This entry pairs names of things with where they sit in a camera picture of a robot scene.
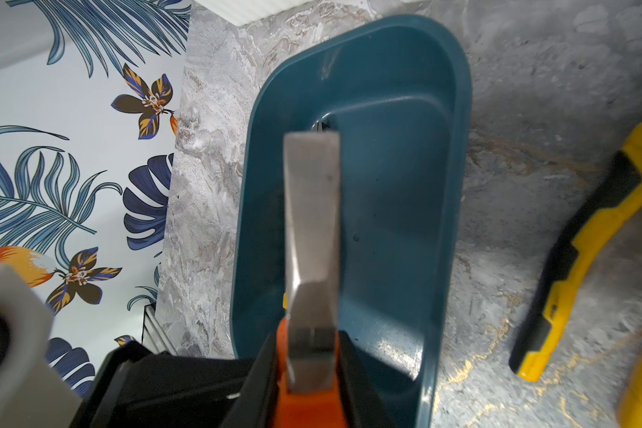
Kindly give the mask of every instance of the tropical leaf wallpaper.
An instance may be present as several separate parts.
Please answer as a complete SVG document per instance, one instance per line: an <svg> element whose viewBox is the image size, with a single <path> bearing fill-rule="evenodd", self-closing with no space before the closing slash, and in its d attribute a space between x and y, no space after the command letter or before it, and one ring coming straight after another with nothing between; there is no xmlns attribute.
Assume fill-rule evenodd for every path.
<svg viewBox="0 0 642 428"><path fill-rule="evenodd" d="M157 301L191 4L0 3L52 37L0 69L0 264L52 311L46 359L82 397Z"/></svg>
<svg viewBox="0 0 642 428"><path fill-rule="evenodd" d="M93 56L109 75L107 61L122 73L119 60L137 66L145 63L142 52L154 55L185 52L190 20L190 3L170 7L180 0L10 0L10 6L34 4L52 26L52 48L48 64L64 55L65 35L76 45L93 74Z"/></svg>
<svg viewBox="0 0 642 428"><path fill-rule="evenodd" d="M95 368L83 348L72 348L65 339L52 338L48 341L45 359L69 388L80 398L86 397L95 377Z"/></svg>

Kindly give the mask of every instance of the orange plastic part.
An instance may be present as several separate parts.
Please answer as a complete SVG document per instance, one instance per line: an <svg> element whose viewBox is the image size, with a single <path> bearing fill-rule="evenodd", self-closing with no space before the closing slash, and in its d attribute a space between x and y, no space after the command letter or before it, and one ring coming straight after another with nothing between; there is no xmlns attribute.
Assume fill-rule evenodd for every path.
<svg viewBox="0 0 642 428"><path fill-rule="evenodd" d="M313 394L291 394L287 390L287 320L282 319L276 332L276 350L279 355L279 396L273 428L347 428L342 409L337 373L333 377L333 389ZM335 340L337 359L337 338Z"/></svg>

